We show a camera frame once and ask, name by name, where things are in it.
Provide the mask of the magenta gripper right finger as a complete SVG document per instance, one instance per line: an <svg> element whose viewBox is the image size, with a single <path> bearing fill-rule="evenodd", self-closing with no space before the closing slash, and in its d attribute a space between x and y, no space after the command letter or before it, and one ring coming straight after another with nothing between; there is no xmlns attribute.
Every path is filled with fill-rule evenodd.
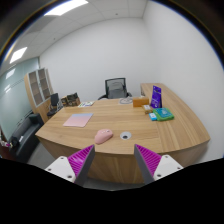
<svg viewBox="0 0 224 224"><path fill-rule="evenodd" d="M134 146L134 156L145 184L152 183L182 169L182 166L171 156L161 156L138 144Z"/></svg>

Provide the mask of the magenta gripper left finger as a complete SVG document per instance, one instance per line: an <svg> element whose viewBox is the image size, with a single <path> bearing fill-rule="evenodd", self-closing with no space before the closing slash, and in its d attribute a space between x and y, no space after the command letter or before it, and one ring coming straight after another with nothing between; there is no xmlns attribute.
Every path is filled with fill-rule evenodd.
<svg viewBox="0 0 224 224"><path fill-rule="evenodd" d="M58 157L46 168L46 171L76 185L83 186L94 157L95 146L90 145L68 157Z"/></svg>

